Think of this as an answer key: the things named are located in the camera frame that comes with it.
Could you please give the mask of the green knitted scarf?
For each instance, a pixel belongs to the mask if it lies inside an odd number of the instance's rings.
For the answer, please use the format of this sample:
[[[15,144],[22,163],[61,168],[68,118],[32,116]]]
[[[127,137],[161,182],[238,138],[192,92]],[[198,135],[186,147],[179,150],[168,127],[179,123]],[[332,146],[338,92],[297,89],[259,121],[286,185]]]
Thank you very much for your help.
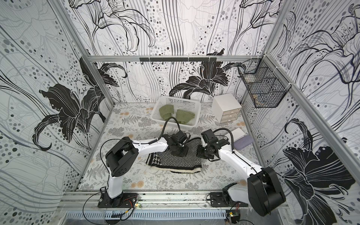
[[[190,111],[178,109],[176,112],[176,120],[179,124],[188,124],[192,119],[195,118],[195,114]]]
[[[171,104],[163,105],[159,108],[159,114],[162,120],[166,121],[174,114],[174,106]]]

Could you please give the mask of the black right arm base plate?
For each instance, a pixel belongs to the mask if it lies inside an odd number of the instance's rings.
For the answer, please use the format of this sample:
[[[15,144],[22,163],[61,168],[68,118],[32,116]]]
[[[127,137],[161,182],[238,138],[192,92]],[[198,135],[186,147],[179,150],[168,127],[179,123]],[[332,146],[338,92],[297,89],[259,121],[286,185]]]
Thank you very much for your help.
[[[247,187],[236,182],[225,186],[220,192],[210,192],[208,196],[206,200],[213,208],[249,206]]]

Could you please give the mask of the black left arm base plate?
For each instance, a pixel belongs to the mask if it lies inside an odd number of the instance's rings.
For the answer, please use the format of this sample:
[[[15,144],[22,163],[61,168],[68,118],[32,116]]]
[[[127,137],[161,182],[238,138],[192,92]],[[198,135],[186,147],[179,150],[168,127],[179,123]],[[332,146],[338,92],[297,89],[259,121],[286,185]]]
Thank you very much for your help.
[[[111,198],[105,191],[101,193],[100,200],[98,202],[98,208],[124,208],[131,209],[135,206],[137,201],[137,193],[122,193],[118,197]]]

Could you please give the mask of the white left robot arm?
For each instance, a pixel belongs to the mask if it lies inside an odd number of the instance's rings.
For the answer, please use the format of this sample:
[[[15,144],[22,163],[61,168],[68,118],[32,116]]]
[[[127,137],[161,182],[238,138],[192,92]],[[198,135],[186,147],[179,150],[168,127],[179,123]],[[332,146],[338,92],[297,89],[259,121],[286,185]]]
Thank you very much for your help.
[[[123,176],[131,169],[139,156],[156,152],[169,152],[174,156],[184,157],[188,149],[185,144],[189,137],[182,131],[175,134],[162,134],[157,139],[132,141],[129,137],[120,139],[105,155],[105,166],[109,172],[106,193],[110,199],[123,193]]]

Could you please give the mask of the black white patterned scarf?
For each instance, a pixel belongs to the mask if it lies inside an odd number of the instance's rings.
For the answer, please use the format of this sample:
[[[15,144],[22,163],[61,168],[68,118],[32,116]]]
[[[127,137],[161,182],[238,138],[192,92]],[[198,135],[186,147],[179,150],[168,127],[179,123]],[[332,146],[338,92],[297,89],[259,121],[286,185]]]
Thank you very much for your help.
[[[202,170],[202,160],[197,157],[197,148],[202,143],[201,138],[190,139],[185,145],[188,147],[184,157],[174,156],[169,151],[156,152],[148,156],[146,164],[159,170],[173,173],[198,173]]]

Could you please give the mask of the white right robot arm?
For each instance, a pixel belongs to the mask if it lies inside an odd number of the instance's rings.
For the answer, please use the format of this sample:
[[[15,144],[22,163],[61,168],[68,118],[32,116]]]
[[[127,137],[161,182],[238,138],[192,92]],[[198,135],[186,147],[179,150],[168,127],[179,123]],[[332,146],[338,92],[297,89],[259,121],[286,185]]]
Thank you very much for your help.
[[[286,202],[278,175],[271,167],[262,167],[240,154],[235,149],[232,132],[228,133],[229,139],[219,139],[211,129],[202,132],[204,144],[198,146],[196,155],[210,162],[225,161],[246,179],[246,184],[233,182],[221,192],[211,193],[211,205],[224,207],[247,204],[264,217]]]

